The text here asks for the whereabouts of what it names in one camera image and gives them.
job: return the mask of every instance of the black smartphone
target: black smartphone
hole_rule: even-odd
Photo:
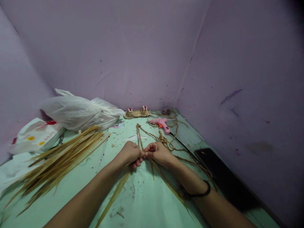
[[[246,212],[261,206],[255,196],[211,148],[196,150],[195,154],[202,166],[211,171],[215,183],[221,189],[226,199],[239,211]]]

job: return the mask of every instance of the green table surface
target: green table surface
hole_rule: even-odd
[[[86,160],[73,169],[61,182],[55,193],[52,189],[48,194],[39,198],[27,211],[16,217],[24,208],[26,202],[35,191],[23,199],[16,199],[12,205],[4,210],[6,204],[13,196],[13,192],[7,194],[0,201],[2,217],[9,215],[1,227],[22,227],[40,228],[43,227],[73,196],[75,196],[106,164],[108,164],[121,150],[126,141],[130,140],[139,145],[136,124],[139,123],[147,132],[156,136],[159,135],[158,129],[153,128],[147,123],[147,118],[123,119],[124,126],[120,128],[111,127],[104,134],[111,133],[110,137],[97,148]],[[184,122],[189,129],[183,128],[185,134],[198,134],[186,120]],[[63,142],[67,142],[78,133],[66,131]],[[144,147],[155,139],[141,131]],[[168,140],[173,137],[165,135]],[[182,149],[182,145],[176,140],[174,146]],[[195,145],[187,145],[190,151],[194,152],[199,148],[208,147],[207,143],[201,138]],[[173,154],[192,160],[185,151],[173,151]],[[207,179],[202,170],[192,164],[186,163],[201,178]],[[163,167],[159,166],[163,174],[168,178],[171,185],[176,189],[179,184],[177,180]],[[201,216],[194,203],[187,202],[188,211],[183,204],[173,195],[159,174],[154,171],[155,180],[151,173],[151,164],[144,161],[139,168],[131,175],[124,186],[117,200],[114,202],[109,212],[102,221],[100,227],[209,227],[208,223]],[[95,227],[97,221],[109,202],[118,181],[105,198],[99,211],[94,217],[90,227]],[[257,227],[278,227],[273,219],[262,209],[255,209],[245,214]]]

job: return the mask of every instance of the black wristband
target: black wristband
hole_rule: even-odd
[[[190,194],[188,194],[190,197],[203,197],[203,196],[206,196],[206,195],[208,195],[209,193],[210,193],[210,191],[211,191],[211,186],[210,186],[210,184],[207,182],[207,181],[205,181],[205,180],[203,180],[204,182],[206,182],[206,184],[208,185],[208,190],[207,190],[207,192],[205,192],[205,193],[203,193],[203,194],[196,194],[196,195],[190,195]]]

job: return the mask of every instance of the lavender wall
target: lavender wall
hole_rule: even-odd
[[[304,192],[304,54],[283,1],[212,1],[177,108],[296,227]]]
[[[175,107],[209,0],[0,0],[52,88]]]
[[[40,117],[39,104],[54,96],[29,62],[21,40],[0,7],[0,164],[7,147],[30,120]]]

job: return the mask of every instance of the glue gun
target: glue gun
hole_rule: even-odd
[[[165,134],[169,135],[170,134],[170,129],[166,125],[167,119],[166,118],[158,118],[158,119],[152,119],[150,120],[152,124],[158,124],[160,128],[164,128]]]

